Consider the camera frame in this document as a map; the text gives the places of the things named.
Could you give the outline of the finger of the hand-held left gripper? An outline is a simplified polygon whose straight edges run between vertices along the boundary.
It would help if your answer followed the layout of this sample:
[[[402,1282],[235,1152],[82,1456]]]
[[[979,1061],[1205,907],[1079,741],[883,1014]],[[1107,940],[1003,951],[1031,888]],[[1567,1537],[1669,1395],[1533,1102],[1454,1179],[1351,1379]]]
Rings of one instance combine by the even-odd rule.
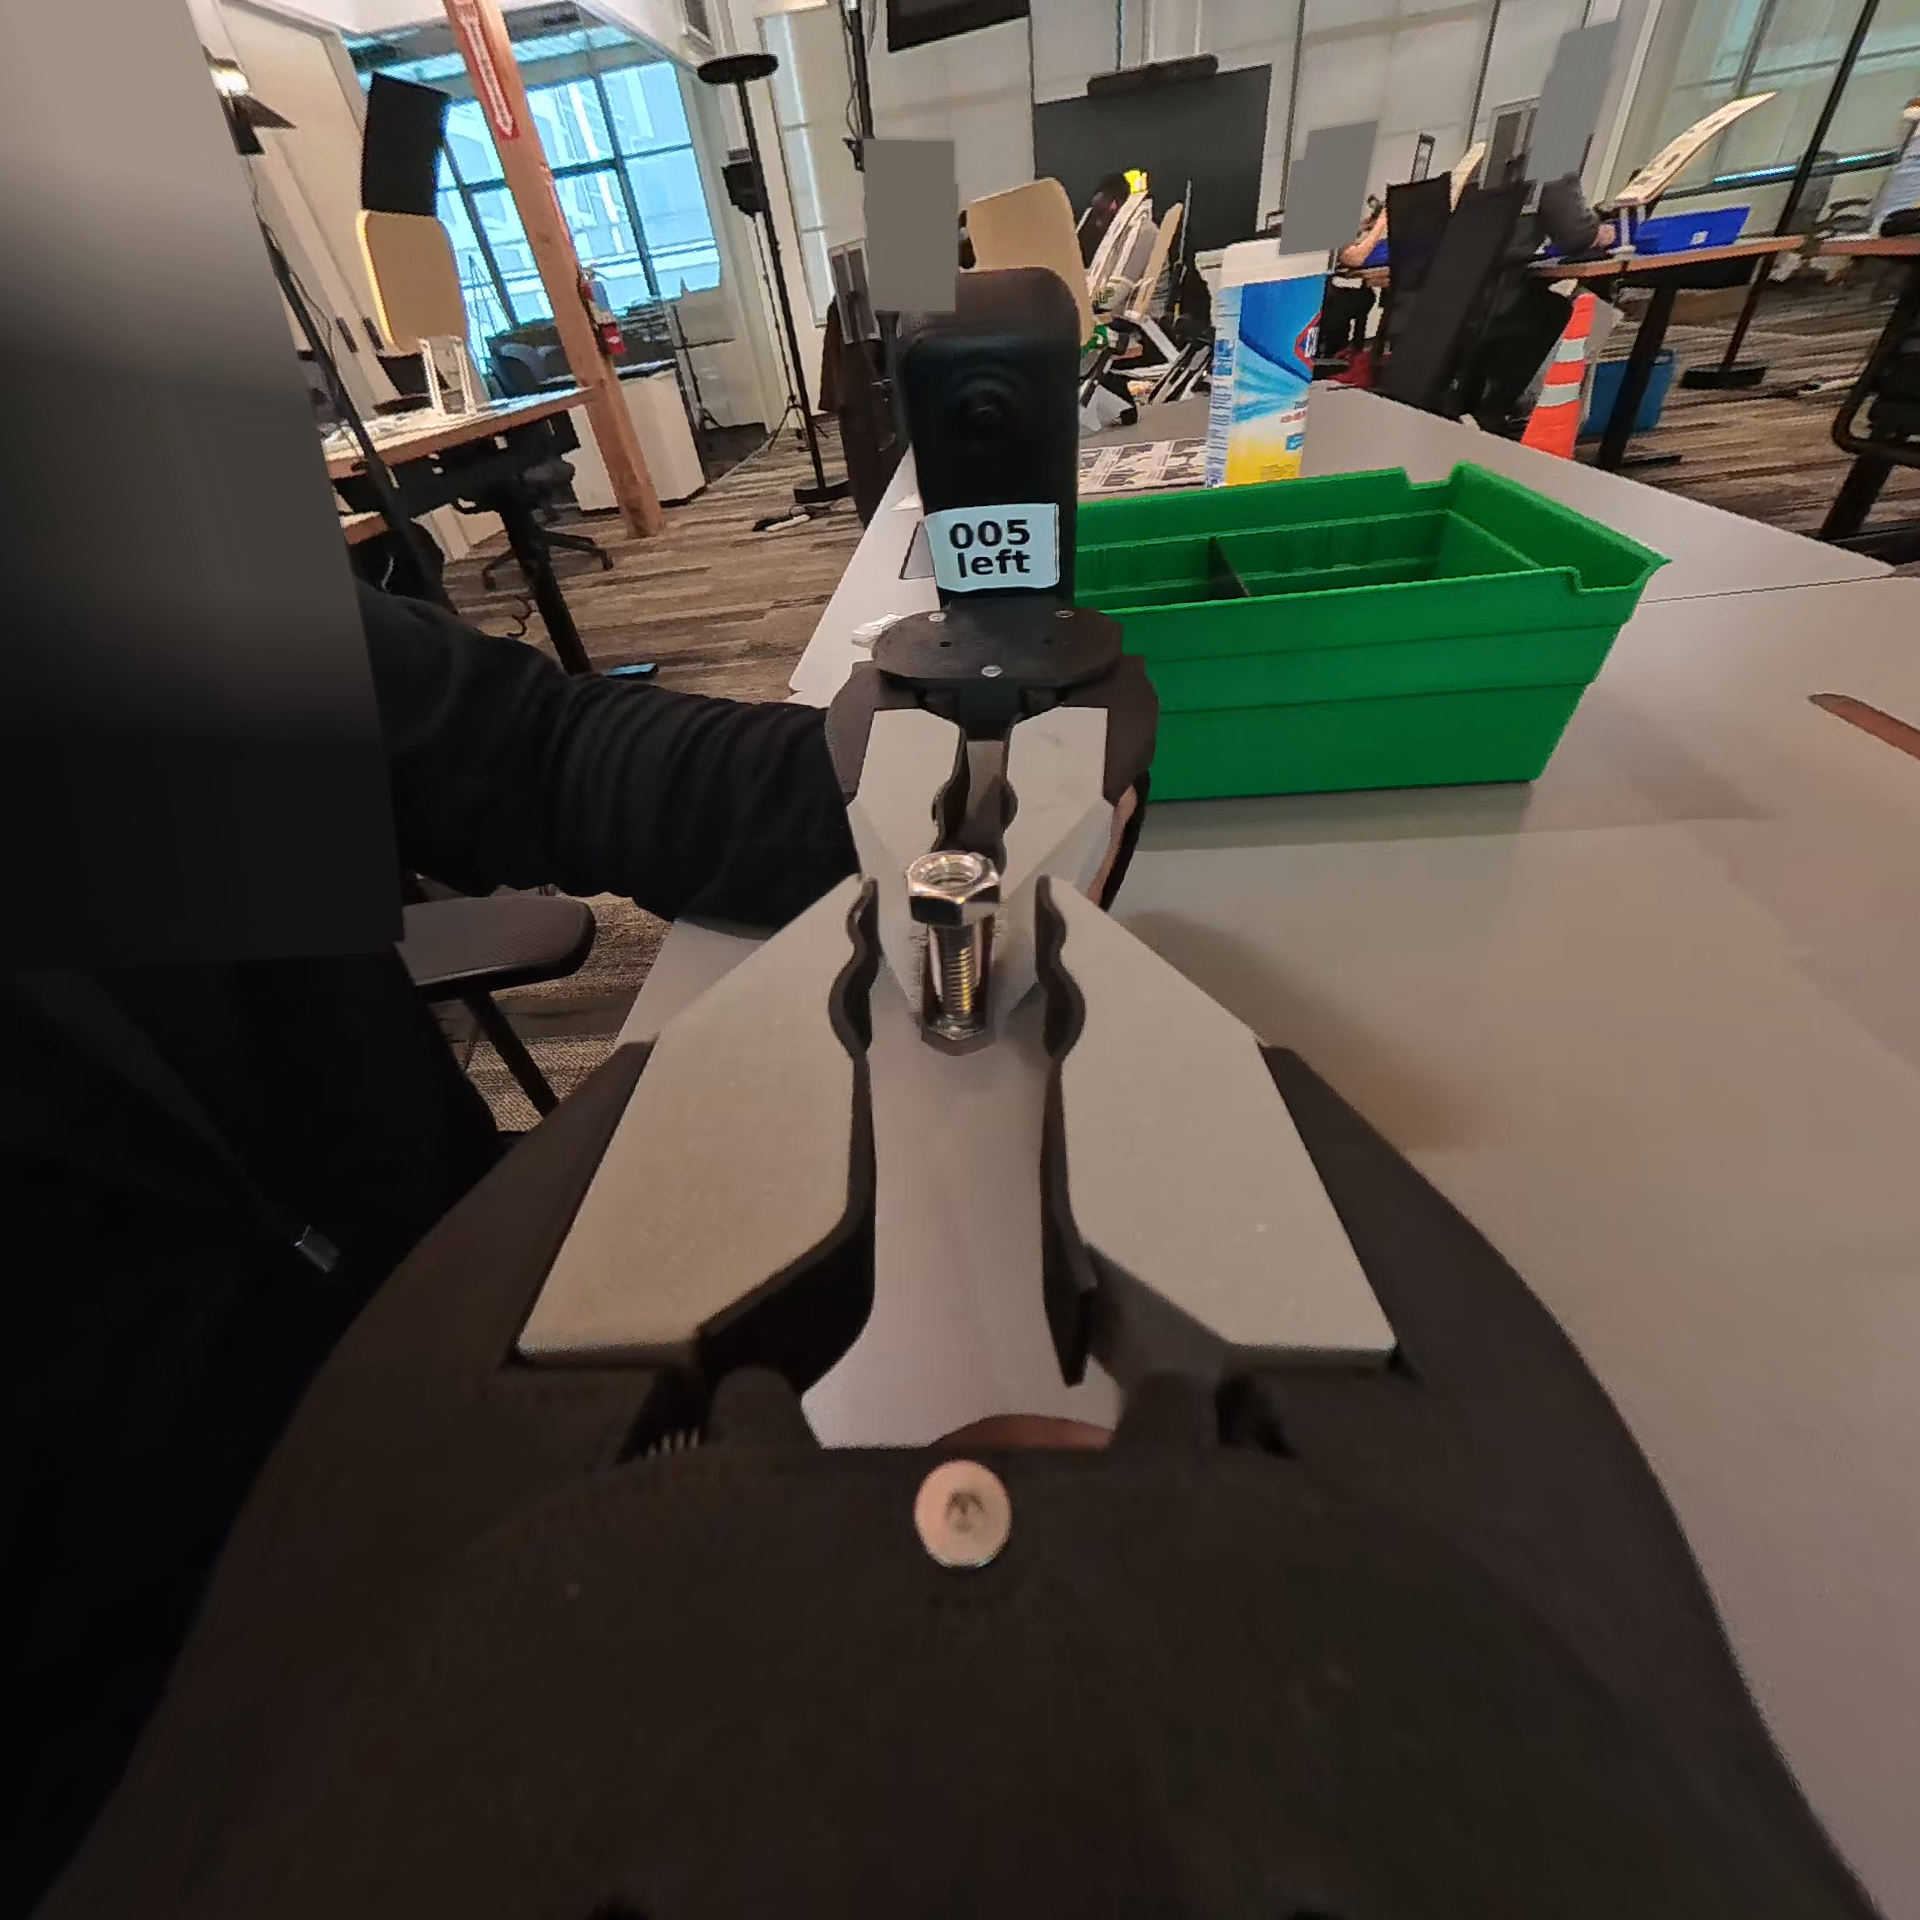
[[[858,874],[875,878],[878,951],[902,992],[927,992],[927,937],[912,921],[906,871],[940,850],[940,801],[962,773],[962,728],[927,709],[878,709],[850,801]]]
[[[998,871],[989,924],[989,1010],[1021,1010],[1039,984],[1033,882],[1098,882],[1117,850],[1107,780],[1107,709],[1045,709],[1021,720],[1003,743],[972,743],[972,850]]]

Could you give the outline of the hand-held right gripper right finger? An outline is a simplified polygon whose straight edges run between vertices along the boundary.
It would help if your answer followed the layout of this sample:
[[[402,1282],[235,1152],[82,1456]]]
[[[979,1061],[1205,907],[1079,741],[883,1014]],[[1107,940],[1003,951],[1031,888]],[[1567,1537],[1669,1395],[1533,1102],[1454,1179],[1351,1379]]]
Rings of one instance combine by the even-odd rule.
[[[1392,1325],[1261,1036],[1060,878],[1033,882],[1033,973],[1060,1379],[1385,1367]]]

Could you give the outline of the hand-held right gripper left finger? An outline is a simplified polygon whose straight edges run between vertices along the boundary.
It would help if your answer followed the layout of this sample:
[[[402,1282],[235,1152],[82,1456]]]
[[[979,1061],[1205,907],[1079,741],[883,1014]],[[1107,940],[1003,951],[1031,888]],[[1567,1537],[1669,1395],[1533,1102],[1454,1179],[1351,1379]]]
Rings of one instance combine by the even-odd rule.
[[[875,1312],[878,888],[845,878],[646,1047],[513,1357],[820,1383]]]

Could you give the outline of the silver hex nut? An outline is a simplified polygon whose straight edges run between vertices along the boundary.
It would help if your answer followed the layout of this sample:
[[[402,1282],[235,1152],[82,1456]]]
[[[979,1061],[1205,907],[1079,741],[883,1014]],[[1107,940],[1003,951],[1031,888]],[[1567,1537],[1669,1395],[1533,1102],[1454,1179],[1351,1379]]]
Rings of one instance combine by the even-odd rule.
[[[969,933],[998,912],[998,864],[969,850],[922,851],[906,871],[906,902],[916,924]]]

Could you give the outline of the silver hex bolt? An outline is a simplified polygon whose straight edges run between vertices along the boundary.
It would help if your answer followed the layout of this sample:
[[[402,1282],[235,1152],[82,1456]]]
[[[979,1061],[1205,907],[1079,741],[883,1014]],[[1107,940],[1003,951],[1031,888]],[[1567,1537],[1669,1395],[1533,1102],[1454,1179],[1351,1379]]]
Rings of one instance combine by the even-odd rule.
[[[969,1050],[989,1040],[994,921],[969,933],[916,924],[922,937],[922,1031],[932,1047]]]

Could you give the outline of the green plastic bin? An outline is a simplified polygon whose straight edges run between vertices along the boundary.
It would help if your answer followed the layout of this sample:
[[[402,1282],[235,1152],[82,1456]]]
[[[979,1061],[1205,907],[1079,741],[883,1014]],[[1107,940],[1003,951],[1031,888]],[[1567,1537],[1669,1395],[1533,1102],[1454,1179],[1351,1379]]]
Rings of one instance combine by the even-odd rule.
[[[1458,461],[1082,499],[1154,801],[1540,780],[1666,551]]]

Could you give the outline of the person's left forearm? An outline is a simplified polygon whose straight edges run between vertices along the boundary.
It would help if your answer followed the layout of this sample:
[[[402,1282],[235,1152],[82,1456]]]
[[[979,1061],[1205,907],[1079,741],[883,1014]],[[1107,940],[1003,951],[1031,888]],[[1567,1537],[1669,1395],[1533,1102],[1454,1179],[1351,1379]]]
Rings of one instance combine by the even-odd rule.
[[[408,874],[722,924],[786,924],[858,874],[816,709],[574,678],[433,606],[353,598]]]

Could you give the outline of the wooden board document stand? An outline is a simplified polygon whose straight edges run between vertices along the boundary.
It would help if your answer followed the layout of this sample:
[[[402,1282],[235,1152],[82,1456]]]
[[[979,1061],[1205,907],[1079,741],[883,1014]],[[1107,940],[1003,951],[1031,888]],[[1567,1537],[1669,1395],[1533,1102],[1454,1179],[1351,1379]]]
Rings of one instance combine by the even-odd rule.
[[[1055,176],[972,197],[962,217],[972,272],[1055,272],[1079,297],[1086,291],[1070,197]]]
[[[433,214],[358,209],[358,251],[389,352],[409,352],[443,418],[478,404],[458,253]]]

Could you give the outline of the wipes canister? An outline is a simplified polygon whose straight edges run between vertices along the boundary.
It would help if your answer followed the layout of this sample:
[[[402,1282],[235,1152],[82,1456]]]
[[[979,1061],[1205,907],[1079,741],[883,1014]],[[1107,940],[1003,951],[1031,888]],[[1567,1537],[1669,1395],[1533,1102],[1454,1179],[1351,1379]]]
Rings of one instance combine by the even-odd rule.
[[[1284,482],[1304,461],[1304,393],[1333,251],[1226,242],[1214,297],[1205,491]]]

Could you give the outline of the orange traffic cone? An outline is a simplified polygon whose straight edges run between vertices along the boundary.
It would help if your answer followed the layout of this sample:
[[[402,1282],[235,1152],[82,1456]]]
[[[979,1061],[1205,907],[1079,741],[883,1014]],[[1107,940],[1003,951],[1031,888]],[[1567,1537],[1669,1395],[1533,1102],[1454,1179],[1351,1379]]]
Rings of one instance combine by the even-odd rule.
[[[1540,371],[1540,392],[1533,392],[1533,404],[1527,418],[1527,446],[1533,446],[1544,458],[1570,458],[1579,451],[1590,318],[1597,318],[1597,297],[1579,291],[1570,318],[1567,318],[1560,339],[1554,339],[1554,349]]]

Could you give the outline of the black studio light panel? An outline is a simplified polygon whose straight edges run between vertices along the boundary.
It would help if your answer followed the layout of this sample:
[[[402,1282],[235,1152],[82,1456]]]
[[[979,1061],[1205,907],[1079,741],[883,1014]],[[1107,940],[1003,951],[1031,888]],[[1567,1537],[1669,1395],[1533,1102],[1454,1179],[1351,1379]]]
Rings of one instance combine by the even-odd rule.
[[[446,95],[389,73],[369,80],[358,209],[437,217]]]

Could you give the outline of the wooden top office desk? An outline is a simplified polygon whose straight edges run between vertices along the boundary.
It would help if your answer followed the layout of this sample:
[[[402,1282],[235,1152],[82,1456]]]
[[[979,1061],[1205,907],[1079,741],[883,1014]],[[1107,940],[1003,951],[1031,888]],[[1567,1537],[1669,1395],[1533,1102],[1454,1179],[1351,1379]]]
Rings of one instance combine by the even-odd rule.
[[[1808,242],[1800,235],[1759,235],[1759,238],[1733,238],[1728,251],[1693,251],[1693,253],[1590,253],[1590,261],[1552,253],[1552,261],[1530,266],[1540,280],[1597,280],[1605,291],[1648,287],[1645,324],[1635,331],[1635,349],[1626,349],[1623,375],[1616,375],[1613,410],[1605,422],[1605,444],[1597,444],[1597,468],[1605,473],[1676,461],[1666,451],[1654,451],[1654,458],[1626,451],[1626,444],[1638,434],[1638,404],[1645,404],[1648,375],[1654,375],[1666,331],[1669,331],[1676,297],[1679,291],[1728,291],[1733,266],[1749,266],[1752,278],[1745,287],[1759,291],[1762,266],[1775,253],[1795,253],[1800,242]]]

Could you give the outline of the large black wall display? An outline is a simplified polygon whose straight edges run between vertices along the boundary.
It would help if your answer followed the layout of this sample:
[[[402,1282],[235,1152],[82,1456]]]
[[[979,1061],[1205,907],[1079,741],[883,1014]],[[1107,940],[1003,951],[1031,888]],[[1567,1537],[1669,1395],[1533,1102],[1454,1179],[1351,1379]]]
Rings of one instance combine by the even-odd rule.
[[[1255,62],[1033,104],[1033,176],[1086,214],[1101,176],[1146,174],[1154,214],[1184,202],[1193,251],[1255,238],[1270,90],[1276,73]]]

